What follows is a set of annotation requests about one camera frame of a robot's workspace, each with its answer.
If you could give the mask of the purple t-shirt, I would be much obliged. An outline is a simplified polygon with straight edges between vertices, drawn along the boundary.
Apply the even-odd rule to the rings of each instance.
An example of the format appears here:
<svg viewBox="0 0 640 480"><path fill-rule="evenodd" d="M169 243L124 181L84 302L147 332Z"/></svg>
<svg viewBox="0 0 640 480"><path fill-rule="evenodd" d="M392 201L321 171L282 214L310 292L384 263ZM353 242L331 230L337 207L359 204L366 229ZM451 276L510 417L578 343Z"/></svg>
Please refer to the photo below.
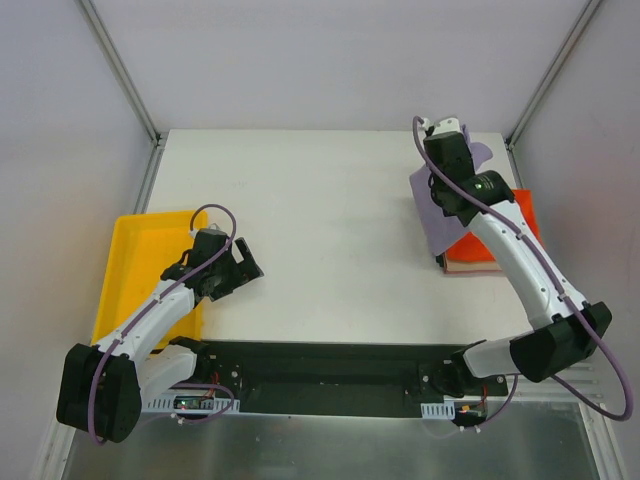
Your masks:
<svg viewBox="0 0 640 480"><path fill-rule="evenodd" d="M474 170L478 172L483 163L492 159L493 152L484 143L471 141L465 124L462 124L461 129L471 153ZM409 183L429 250L432 255L439 256L461 240L468 233L468 230L462 226L457 218L445 217L442 209L433 202L429 185L430 179L431 171L423 163L417 171L409 176Z"/></svg>

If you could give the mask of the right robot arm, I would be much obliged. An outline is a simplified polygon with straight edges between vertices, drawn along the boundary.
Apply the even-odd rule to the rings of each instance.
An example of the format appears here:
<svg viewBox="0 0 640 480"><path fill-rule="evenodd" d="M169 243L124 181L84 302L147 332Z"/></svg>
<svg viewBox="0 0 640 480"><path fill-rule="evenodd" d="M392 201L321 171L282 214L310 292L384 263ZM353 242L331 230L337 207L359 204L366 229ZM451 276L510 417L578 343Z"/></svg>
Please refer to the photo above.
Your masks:
<svg viewBox="0 0 640 480"><path fill-rule="evenodd" d="M589 358L612 320L606 304L587 301L559 272L502 176L476 171L460 129L429 128L423 148L437 169L429 178L432 200L490 251L531 326L512 338L481 340L456 351L433 374L434 388L460 398L494 376L516 373L539 383Z"/></svg>

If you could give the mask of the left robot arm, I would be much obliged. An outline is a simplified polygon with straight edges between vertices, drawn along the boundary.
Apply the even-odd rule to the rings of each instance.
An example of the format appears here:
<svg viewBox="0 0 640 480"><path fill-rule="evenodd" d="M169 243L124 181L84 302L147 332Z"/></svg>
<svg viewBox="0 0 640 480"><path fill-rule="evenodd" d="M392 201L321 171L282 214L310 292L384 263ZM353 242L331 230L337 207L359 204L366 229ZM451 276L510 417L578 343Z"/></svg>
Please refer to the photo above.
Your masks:
<svg viewBox="0 0 640 480"><path fill-rule="evenodd" d="M220 300L262 277L245 239L217 228L196 232L193 245L167 267L152 294L95 345L78 343L64 361L56 419L119 443L137 425L143 407L176 384L204 387L211 377L204 343L179 336L154 350L202 300Z"/></svg>

